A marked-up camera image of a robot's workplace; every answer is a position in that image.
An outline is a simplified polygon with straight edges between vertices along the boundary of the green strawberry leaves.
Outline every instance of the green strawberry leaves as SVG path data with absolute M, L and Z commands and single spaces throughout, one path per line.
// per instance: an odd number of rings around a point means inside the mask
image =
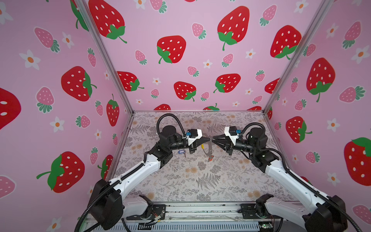
M 228 45 L 233 45 L 233 44 L 237 43 L 237 41 L 235 39 L 232 39 L 232 33 L 233 32 L 228 32 L 227 34 L 224 34 L 223 32 L 218 32 L 218 36 L 219 36 L 220 41 L 224 42 L 223 51 L 224 51 L 224 46 L 226 45 L 226 43 Z

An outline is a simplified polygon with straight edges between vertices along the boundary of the strawberry-patterned wall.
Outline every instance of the strawberry-patterned wall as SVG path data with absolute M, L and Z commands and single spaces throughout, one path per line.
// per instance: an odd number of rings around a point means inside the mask
M 333 3 L 270 120 L 292 169 L 341 197 L 363 231 L 371 231 L 370 9 L 370 1 Z
M 69 0 L 0 2 L 0 231 L 73 231 L 107 174 L 129 114 L 86 29 Z
M 134 110 L 260 110 L 321 0 L 86 2 Z

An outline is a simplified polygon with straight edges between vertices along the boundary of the white flower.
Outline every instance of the white flower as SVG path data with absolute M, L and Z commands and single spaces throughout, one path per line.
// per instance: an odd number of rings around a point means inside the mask
M 24 66 L 26 68 L 34 67 L 39 70 L 38 63 L 41 61 L 40 58 L 34 57 L 31 50 L 27 50 L 27 54 L 19 53 L 20 57 L 25 60 Z
M 153 82 L 152 83 L 155 83 L 156 85 L 158 85 L 159 83 L 161 83 L 161 81 L 160 81 L 159 78 L 153 78 Z
M 251 49 L 250 51 L 247 51 L 246 52 L 246 57 L 245 58 L 250 58 L 252 59 L 253 58 L 253 55 L 255 55 L 256 52 L 254 52 L 254 49 Z
M 47 232 L 54 232 L 55 230 L 59 229 L 60 228 L 60 220 L 62 219 L 62 217 L 58 218 L 58 219 L 55 219 L 53 218 L 52 220 L 52 224 L 46 229 Z
M 335 24 L 333 23 L 332 26 L 326 30 L 327 32 L 327 35 L 326 35 L 326 39 L 329 38 L 330 36 L 333 37 L 335 35 L 335 31 L 338 29 L 339 26 L 335 26 Z
M 66 33 L 62 32 L 63 34 L 63 43 L 66 43 L 67 44 L 67 47 L 68 48 L 71 48 L 71 46 L 74 46 L 75 44 L 72 42 L 71 40 L 71 35 L 66 35 Z
M 357 64 L 360 64 L 363 58 L 367 58 L 370 56 L 370 53 L 368 53 L 368 48 L 370 46 L 367 45 L 363 49 L 357 48 L 355 50 L 355 55 L 351 58 L 351 60 L 356 60 Z
M 94 135 L 96 136 L 95 139 L 98 140 L 99 138 L 102 138 L 102 132 L 99 131 L 99 129 L 96 130 L 96 133 L 94 133 Z
M 336 183 L 340 183 L 340 180 L 336 178 L 336 173 L 331 174 L 328 172 L 327 175 L 328 175 L 327 181 L 332 182 L 334 186 L 336 186 Z
M 332 129 L 333 132 L 336 131 L 336 128 L 340 126 L 339 123 L 336 123 L 336 118 L 334 118 L 332 121 L 327 120 L 327 129 Z
M 296 2 L 296 9 L 294 10 L 294 13 L 295 12 L 302 13 L 303 12 L 303 9 L 305 7 L 307 7 L 308 5 L 309 5 L 309 3 L 307 3 L 306 0 L 297 1 Z
M 4 24 L 5 23 L 5 20 L 13 20 L 13 18 L 5 11 L 6 10 L 6 7 L 5 7 L 5 3 L 3 2 L 0 2 L 0 23 L 1 24 Z
M 210 60 L 207 60 L 204 62 L 204 68 L 210 68 L 213 63 L 210 62 Z
M 58 130 L 63 131 L 63 124 L 65 123 L 64 120 L 59 120 L 58 117 L 55 117 L 54 122 L 51 122 L 50 125 L 54 127 L 54 132 L 57 132 Z

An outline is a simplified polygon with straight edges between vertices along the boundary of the red strawberry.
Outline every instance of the red strawberry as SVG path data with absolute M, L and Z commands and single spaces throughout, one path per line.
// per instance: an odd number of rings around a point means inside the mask
M 34 29 L 36 37 L 40 40 L 40 43 L 46 48 L 50 48 L 52 52 L 58 53 L 60 51 L 57 40 L 53 40 L 52 34 L 42 28 L 35 27 Z
M 138 78 L 130 73 L 130 72 L 121 72 L 117 71 L 118 76 L 120 77 L 121 83 L 126 91 L 135 91 L 138 88 L 144 89 L 143 87 L 139 87 L 140 83 Z
M 154 108 L 153 110 L 171 110 L 171 108 L 167 104 L 162 104 L 162 105 L 159 105 L 158 107 Z
M 353 44 L 355 44 L 355 39 L 358 38 L 360 34 L 361 34 L 361 22 L 357 21 L 353 23 L 353 25 L 345 33 L 343 48 L 347 49 L 350 48 Z
M 246 35 L 249 25 L 250 11 L 246 6 L 239 6 L 227 14 L 218 24 L 218 35 L 220 41 L 228 45 L 240 42 Z
M 270 48 L 270 56 L 274 58 L 287 57 L 295 51 L 301 40 L 301 34 L 293 26 L 286 25 L 279 29 Z
M 366 90 L 364 90 L 363 87 L 357 86 L 354 88 L 351 86 L 340 94 L 339 100 L 346 103 L 351 103 L 354 100 L 360 100 L 362 97 L 364 97 L 365 92 Z
M 11 194 L 16 186 L 17 184 L 10 177 L 0 175 L 0 199 Z
M 300 143 L 305 139 L 305 134 L 311 134 L 312 132 L 306 132 L 306 124 L 302 117 L 296 116 L 286 122 L 286 131 L 289 133 L 291 139 Z
M 79 157 L 70 151 L 66 151 L 53 161 L 51 171 L 41 173 L 36 176 L 36 179 L 50 173 L 47 179 L 50 189 L 56 193 L 61 193 L 76 184 L 82 178 L 84 172 L 85 165 Z
M 109 171 L 109 168 L 111 167 L 111 164 L 112 164 L 112 160 L 113 160 L 113 156 L 112 155 L 108 155 L 104 160 L 103 160 L 103 163 L 102 163 L 102 167 L 100 167 L 98 165 L 98 168 L 101 169 L 101 177 L 102 179 L 106 179 L 107 177 L 107 174 L 108 174 L 108 171 Z
M 371 186 L 371 140 L 361 137 L 347 143 L 344 158 L 350 177 L 361 185 Z
M 157 53 L 167 63 L 178 63 L 184 54 L 186 41 L 179 35 L 166 36 L 157 41 Z
M 95 54 L 94 54 L 94 52 L 93 52 L 93 49 L 92 49 L 92 48 L 89 48 L 89 49 L 88 49 L 88 59 L 89 59 L 91 65 L 92 65 L 93 67 L 95 67 L 95 65 L 96 65 L 96 58 L 95 58 L 94 55 L 95 55 Z
M 0 130 L 21 113 L 21 104 L 16 96 L 0 88 Z
M 174 90 L 178 98 L 182 100 L 190 100 L 192 98 L 194 101 L 193 97 L 196 95 L 196 87 L 194 85 L 178 81 L 174 84 Z
M 216 79 L 215 87 L 217 89 L 213 93 L 217 90 L 221 93 L 228 93 L 234 90 L 240 80 L 241 76 L 236 73 L 221 75 Z
M 103 0 L 90 0 L 89 10 L 99 33 L 110 39 L 120 38 L 125 34 L 125 22 L 121 14 Z
M 63 90 L 79 101 L 89 100 L 93 93 L 92 86 L 96 88 L 91 84 L 89 75 L 80 66 L 73 67 L 63 74 L 61 83 Z
M 115 126 L 118 120 L 118 116 L 120 114 L 120 108 L 118 107 L 117 101 L 114 99 L 114 95 L 112 94 L 112 99 L 108 101 L 106 106 L 106 112 L 108 116 L 108 121 L 111 126 Z
M 326 92 L 335 80 L 335 70 L 325 58 L 317 59 L 306 80 L 306 89 L 313 95 Z
M 269 93 L 269 94 L 272 94 L 273 91 L 274 91 L 274 89 L 275 89 L 276 86 L 277 86 L 278 81 L 279 81 L 279 78 L 278 78 L 278 79 L 275 79 L 274 81 L 272 81 L 272 82 L 270 82 L 270 83 L 268 83 L 268 84 L 265 86 L 265 88 L 264 88 L 265 92 L 267 92 L 267 93 Z

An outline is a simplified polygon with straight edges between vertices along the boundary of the strawberry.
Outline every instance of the strawberry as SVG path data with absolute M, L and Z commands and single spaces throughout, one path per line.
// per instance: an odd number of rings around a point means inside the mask
M 257 73 L 256 73 L 256 77 L 255 79 L 259 82 L 263 81 L 264 80 L 264 77 L 265 77 L 265 74 L 264 74 L 264 71 L 263 70 L 259 70 Z
M 229 66 L 230 63 L 232 63 L 233 61 L 233 54 L 230 53 L 228 55 L 226 55 L 224 58 L 223 58 L 223 62 L 221 63 L 221 65 L 226 68 Z
M 371 186 L 371 140 L 361 137 L 347 143 L 344 158 L 350 177 L 361 185 Z
M 151 91 L 151 97 L 152 98 L 155 98 L 155 99 L 158 98 L 159 94 L 160 93 L 158 92 L 158 89 L 154 89 L 154 90 Z
M 298 78 L 294 77 L 291 83 L 291 92 L 295 92 L 297 87 L 298 87 Z
M 246 35 L 249 25 L 250 11 L 246 6 L 239 6 L 227 14 L 218 24 L 220 41 L 228 45 L 240 42 Z
M 74 153 L 63 152 L 56 158 L 51 166 L 51 171 L 41 173 L 36 176 L 39 179 L 45 174 L 49 174 L 47 183 L 51 190 L 62 193 L 76 184 L 84 175 L 85 165 Z
M 153 110 L 171 110 L 171 108 L 167 104 L 161 104 L 158 107 L 154 108 Z
M 286 131 L 289 133 L 291 139 L 300 143 L 305 139 L 305 134 L 311 134 L 312 132 L 306 132 L 306 124 L 302 117 L 296 116 L 286 122 Z
M 306 106 L 306 100 L 305 99 L 301 99 L 301 101 L 299 100 L 296 104 L 295 104 L 295 109 L 300 111 L 302 110 L 303 108 L 305 108 Z
M 103 116 L 103 105 L 100 101 L 95 102 L 96 112 L 99 114 L 99 116 Z
M 234 90 L 240 80 L 241 76 L 236 73 L 221 75 L 216 79 L 215 87 L 217 89 L 213 93 L 217 90 L 221 93 L 228 93 Z
M 274 81 L 272 81 L 272 82 L 270 82 L 270 83 L 268 83 L 268 84 L 265 86 L 265 88 L 264 88 L 265 92 L 267 92 L 267 93 L 269 93 L 269 94 L 272 94 L 273 91 L 274 91 L 274 89 L 275 89 L 276 86 L 277 86 L 278 81 L 279 81 L 279 78 L 278 78 L 278 79 L 275 79 Z
M 10 177 L 0 175 L 0 199 L 11 194 L 16 186 L 17 184 Z
M 98 164 L 98 168 L 101 169 L 101 177 L 102 179 L 106 179 L 107 177 L 107 174 L 108 174 L 108 171 L 109 171 L 109 168 L 111 167 L 111 164 L 112 164 L 112 160 L 113 160 L 113 156 L 112 155 L 108 155 L 104 160 L 103 160 L 103 163 L 102 163 L 102 167 L 99 166 Z
M 112 94 L 112 99 L 108 101 L 106 106 L 106 112 L 108 121 L 111 126 L 115 126 L 118 120 L 118 116 L 120 114 L 120 108 L 118 107 L 117 101 L 114 99 L 114 95 Z
M 103 0 L 90 0 L 89 10 L 99 33 L 109 39 L 120 38 L 125 34 L 125 22 L 121 14 Z
M 61 83 L 63 90 L 79 101 L 89 100 L 93 93 L 92 86 L 96 88 L 91 84 L 89 75 L 80 66 L 73 67 L 63 74 Z
M 263 17 L 260 19 L 260 26 L 264 27 L 276 15 L 277 5 L 271 5 L 263 12 Z
M 90 154 L 90 163 L 94 165 L 97 159 L 98 159 L 98 148 L 93 147 L 91 154 Z
M 208 98 L 209 98 L 210 94 L 209 92 L 205 92 L 203 94 L 201 94 L 201 101 L 206 101 Z
M 301 34 L 293 26 L 286 25 L 279 29 L 270 48 L 270 56 L 274 58 L 287 57 L 296 50 L 301 40 Z
M 335 80 L 335 70 L 325 58 L 317 59 L 306 80 L 306 89 L 313 95 L 318 94 L 317 102 L 322 92 L 326 92 Z
M 309 161 L 310 163 L 312 164 L 315 164 L 315 163 L 318 163 L 319 162 L 319 158 L 320 156 L 318 155 L 317 152 L 308 152 L 306 155 L 305 155 L 305 158 L 307 161 Z
M 184 54 L 186 41 L 179 35 L 162 37 L 157 41 L 157 53 L 167 63 L 178 63 Z
M 192 24 L 192 32 L 195 37 L 198 37 L 198 39 L 206 38 L 206 31 L 204 30 L 204 26 L 199 23 Z
M 147 64 L 147 60 L 145 59 L 145 55 L 143 54 L 143 52 L 141 52 L 139 50 L 136 50 L 135 51 L 135 58 L 137 59 L 137 61 L 139 61 L 139 63 L 141 65 L 146 65 Z
M 356 205 L 352 208 L 353 213 L 359 217 L 362 221 L 366 222 L 367 224 L 371 225 L 371 209 L 368 209 L 364 205 Z
M 21 113 L 21 104 L 16 96 L 0 88 L 0 130 Z
M 174 84 L 174 90 L 178 98 L 182 100 L 190 100 L 192 98 L 194 101 L 193 97 L 196 95 L 196 87 L 194 85 L 178 81 Z
M 191 75 L 191 76 L 194 76 L 194 77 L 196 77 L 196 76 L 198 76 L 200 74 L 197 71 L 197 68 L 192 67 L 192 66 L 188 66 L 187 70 L 188 70 L 188 74 Z
M 309 44 L 309 46 L 307 46 L 304 49 L 303 56 L 310 56 L 315 50 L 316 50 L 316 45 L 311 43 Z
M 362 97 L 364 97 L 364 93 L 366 90 L 363 89 L 363 87 L 357 86 L 357 87 L 349 87 L 346 90 L 344 90 L 340 95 L 339 95 L 339 100 L 346 102 L 346 103 L 351 103 L 354 100 L 360 100 Z
M 46 48 L 50 48 L 52 52 L 58 53 L 60 51 L 57 40 L 53 40 L 52 34 L 42 28 L 35 27 L 34 29 L 36 37 L 40 40 L 40 43 Z
M 117 71 L 118 76 L 120 77 L 121 83 L 126 91 L 135 91 L 138 88 L 144 89 L 143 87 L 139 87 L 140 83 L 138 78 L 130 73 L 130 72 L 121 72 Z
M 361 34 L 361 22 L 357 21 L 353 23 L 353 25 L 345 33 L 343 48 L 347 49 L 350 48 L 353 44 L 355 44 L 355 39 L 358 38 L 360 34 Z
M 219 110 L 219 108 L 216 108 L 216 106 L 217 106 L 217 103 L 215 103 L 215 106 L 205 107 L 204 110 Z
M 90 64 L 91 64 L 93 67 L 95 67 L 95 65 L 96 65 L 96 58 L 95 58 L 94 55 L 95 55 L 95 54 L 94 54 L 94 52 L 93 52 L 93 49 L 92 49 L 92 48 L 89 48 L 89 49 L 88 49 L 88 59 L 89 59 L 89 61 L 90 61 Z

